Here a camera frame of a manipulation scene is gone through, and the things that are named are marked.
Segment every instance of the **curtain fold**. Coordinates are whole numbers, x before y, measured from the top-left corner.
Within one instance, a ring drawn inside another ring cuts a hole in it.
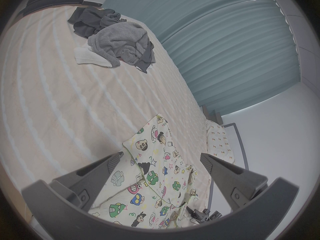
[[[144,22],[199,106],[222,115],[300,81],[293,35],[274,0],[106,0]]]

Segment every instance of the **beige bed sheet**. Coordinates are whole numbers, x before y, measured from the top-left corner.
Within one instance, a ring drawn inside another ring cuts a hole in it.
[[[76,170],[120,150],[156,114],[170,122],[177,150],[199,172],[199,209],[210,176],[206,118],[155,35],[156,63],[148,74],[125,62],[117,68],[76,64],[86,39],[67,23],[75,7],[48,8],[22,18],[0,46],[0,162],[20,191],[32,182]]]

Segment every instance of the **blue star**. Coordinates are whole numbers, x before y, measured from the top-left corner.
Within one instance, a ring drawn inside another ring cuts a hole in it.
[[[152,166],[156,167],[156,162],[157,162],[157,161],[155,161],[153,158],[151,159],[151,165],[152,165]]]

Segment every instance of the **pillow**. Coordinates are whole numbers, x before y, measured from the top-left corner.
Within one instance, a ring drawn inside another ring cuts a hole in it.
[[[235,157],[224,127],[208,119],[206,123],[207,153],[231,164],[235,164]]]

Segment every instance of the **cartoon print blanket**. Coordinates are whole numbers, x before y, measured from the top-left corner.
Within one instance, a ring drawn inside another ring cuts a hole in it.
[[[186,206],[198,200],[192,165],[175,148],[168,122],[156,115],[123,142],[120,162],[89,213],[145,229],[181,227]]]

